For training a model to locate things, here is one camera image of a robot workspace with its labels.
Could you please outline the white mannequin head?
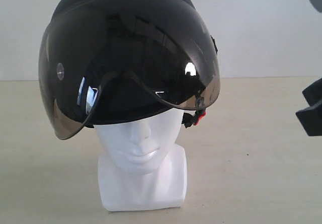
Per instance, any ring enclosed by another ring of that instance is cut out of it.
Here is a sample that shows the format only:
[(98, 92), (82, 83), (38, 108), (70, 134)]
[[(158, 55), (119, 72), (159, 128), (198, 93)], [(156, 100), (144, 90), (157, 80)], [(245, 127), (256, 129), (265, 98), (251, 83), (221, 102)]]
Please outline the white mannequin head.
[(105, 150), (98, 159), (98, 182), (106, 210), (182, 207), (187, 159), (176, 139), (183, 114), (173, 108), (133, 122), (95, 126)]

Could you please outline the black helmet with tinted visor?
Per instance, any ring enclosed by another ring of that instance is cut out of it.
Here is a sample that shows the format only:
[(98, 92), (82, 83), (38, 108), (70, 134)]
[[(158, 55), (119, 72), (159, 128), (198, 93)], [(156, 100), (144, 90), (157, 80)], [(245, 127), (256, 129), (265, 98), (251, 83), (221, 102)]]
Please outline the black helmet with tinted visor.
[(39, 87), (57, 138), (184, 111), (219, 96), (217, 46), (191, 0), (60, 0), (39, 50)]

